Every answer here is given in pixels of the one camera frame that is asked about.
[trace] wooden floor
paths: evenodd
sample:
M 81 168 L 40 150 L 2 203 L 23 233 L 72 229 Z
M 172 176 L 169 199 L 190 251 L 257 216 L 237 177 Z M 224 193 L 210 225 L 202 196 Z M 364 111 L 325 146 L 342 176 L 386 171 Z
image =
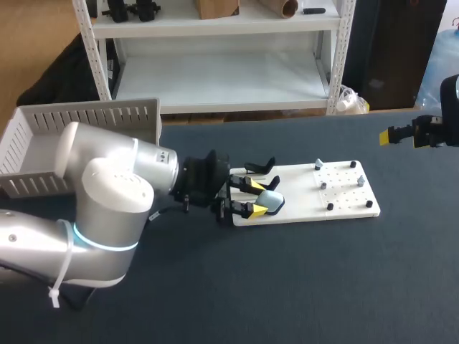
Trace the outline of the wooden floor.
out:
M 71 0 L 0 0 L 0 130 L 79 32 Z

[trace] table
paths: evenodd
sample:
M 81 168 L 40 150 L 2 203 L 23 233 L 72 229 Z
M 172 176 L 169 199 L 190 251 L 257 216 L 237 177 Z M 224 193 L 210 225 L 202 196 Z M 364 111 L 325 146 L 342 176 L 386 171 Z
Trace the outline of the table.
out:
M 165 127 L 182 158 L 227 151 L 232 166 L 359 160 L 373 219 L 221 229 L 208 210 L 160 216 L 127 277 L 82 312 L 45 288 L 0 285 L 5 343 L 456 343 L 458 154 L 380 148 L 379 133 L 420 113 Z M 0 201 L 73 219 L 73 197 Z

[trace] white cable tie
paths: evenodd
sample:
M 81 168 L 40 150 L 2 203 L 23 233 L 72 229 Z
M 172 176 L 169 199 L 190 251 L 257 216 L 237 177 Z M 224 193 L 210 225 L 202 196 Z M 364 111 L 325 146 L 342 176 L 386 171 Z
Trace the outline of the white cable tie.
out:
M 65 274 L 67 274 L 67 270 L 70 266 L 70 261 L 72 260 L 72 252 L 73 252 L 73 231 L 72 225 L 69 221 L 66 220 L 57 220 L 58 224 L 64 224 L 67 230 L 67 251 L 65 252 L 65 258 L 62 262 L 62 266 L 60 267 L 59 274 L 57 275 L 57 279 L 55 285 L 50 288 L 49 290 L 49 297 L 52 301 L 52 306 L 54 308 L 59 308 L 59 288 L 64 280 Z
M 157 217 L 159 217 L 161 215 L 161 213 L 159 211 L 157 211 L 156 213 L 153 213 L 152 215 L 149 216 L 148 220 L 150 222 L 152 222 L 154 219 L 156 219 Z

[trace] cardboard box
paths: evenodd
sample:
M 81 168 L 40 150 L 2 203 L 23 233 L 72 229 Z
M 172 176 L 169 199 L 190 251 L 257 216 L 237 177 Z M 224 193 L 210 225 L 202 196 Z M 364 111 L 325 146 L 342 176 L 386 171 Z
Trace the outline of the cardboard box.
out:
M 194 0 L 201 19 L 215 19 L 239 14 L 240 0 Z

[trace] white baseplate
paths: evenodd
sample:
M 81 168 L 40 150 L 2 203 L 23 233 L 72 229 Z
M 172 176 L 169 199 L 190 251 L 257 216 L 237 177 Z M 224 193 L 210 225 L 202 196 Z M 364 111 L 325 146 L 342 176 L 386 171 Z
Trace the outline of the white baseplate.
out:
M 255 219 L 243 219 L 233 215 L 236 226 L 254 226 L 259 224 L 284 224 L 290 222 L 324 221 L 375 217 L 381 212 L 373 194 L 368 178 L 360 162 L 351 168 L 351 161 L 323 163 L 319 171 L 315 164 L 275 166 L 271 172 L 247 175 L 245 168 L 233 168 L 231 174 L 249 176 L 254 181 L 269 184 L 276 176 L 280 177 L 277 192 L 284 195 L 285 205 L 277 215 L 264 215 Z M 365 184 L 360 187 L 357 179 L 364 176 Z M 321 184 L 327 188 L 321 190 Z M 231 188 L 233 201 L 254 202 L 254 195 Z M 373 207 L 367 208 L 366 202 L 373 201 Z M 327 210 L 328 203 L 333 203 L 332 211 Z

